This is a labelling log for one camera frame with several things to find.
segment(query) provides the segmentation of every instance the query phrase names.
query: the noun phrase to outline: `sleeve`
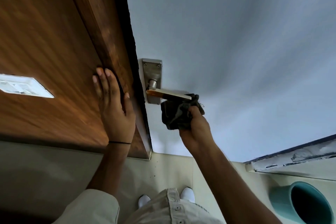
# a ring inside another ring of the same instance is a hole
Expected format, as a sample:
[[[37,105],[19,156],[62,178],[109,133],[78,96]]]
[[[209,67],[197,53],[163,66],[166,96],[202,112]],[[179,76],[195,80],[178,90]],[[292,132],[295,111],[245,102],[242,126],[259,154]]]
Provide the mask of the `sleeve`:
[[[64,210],[55,224],[116,224],[119,204],[116,198],[106,192],[87,189]]]

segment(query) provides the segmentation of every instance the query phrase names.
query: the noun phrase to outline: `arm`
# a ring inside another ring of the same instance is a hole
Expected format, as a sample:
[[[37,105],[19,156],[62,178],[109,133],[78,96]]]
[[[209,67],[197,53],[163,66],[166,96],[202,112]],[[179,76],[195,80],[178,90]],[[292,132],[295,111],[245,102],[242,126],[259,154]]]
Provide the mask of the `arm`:
[[[228,224],[279,223],[279,219],[253,194],[213,141],[210,126],[198,108],[190,107],[191,131],[180,130]]]
[[[119,85],[111,70],[97,68],[93,83],[99,98],[99,110],[109,143],[101,163],[87,189],[116,195],[120,176],[135,131],[135,114],[129,94],[124,96],[125,112],[120,102]]]

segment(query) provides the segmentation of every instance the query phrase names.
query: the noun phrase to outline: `white shoe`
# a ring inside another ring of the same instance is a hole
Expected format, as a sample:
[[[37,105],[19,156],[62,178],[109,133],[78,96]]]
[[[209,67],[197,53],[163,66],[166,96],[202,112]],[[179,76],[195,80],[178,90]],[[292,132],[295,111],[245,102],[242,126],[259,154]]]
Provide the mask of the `white shoe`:
[[[191,203],[195,203],[195,195],[191,188],[186,187],[181,193],[180,199],[188,200]]]
[[[147,204],[151,199],[147,195],[142,195],[138,200],[138,207],[141,208]]]

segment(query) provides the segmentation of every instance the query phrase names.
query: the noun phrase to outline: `left hand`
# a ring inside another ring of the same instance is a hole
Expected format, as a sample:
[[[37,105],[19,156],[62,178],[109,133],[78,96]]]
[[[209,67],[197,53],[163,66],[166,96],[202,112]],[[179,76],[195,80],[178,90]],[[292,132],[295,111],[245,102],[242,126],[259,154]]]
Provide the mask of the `left hand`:
[[[101,120],[110,141],[131,143],[135,131],[135,114],[129,94],[124,95],[125,112],[120,102],[120,91],[114,73],[97,68],[92,77],[99,98]]]

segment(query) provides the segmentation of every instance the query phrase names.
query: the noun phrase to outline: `teal bucket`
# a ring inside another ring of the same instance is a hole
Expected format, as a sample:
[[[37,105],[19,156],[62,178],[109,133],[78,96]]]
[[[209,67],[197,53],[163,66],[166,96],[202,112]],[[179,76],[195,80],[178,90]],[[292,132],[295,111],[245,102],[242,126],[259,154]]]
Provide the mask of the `teal bucket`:
[[[333,224],[334,214],[321,192],[306,182],[272,188],[269,199],[282,217],[301,224]]]

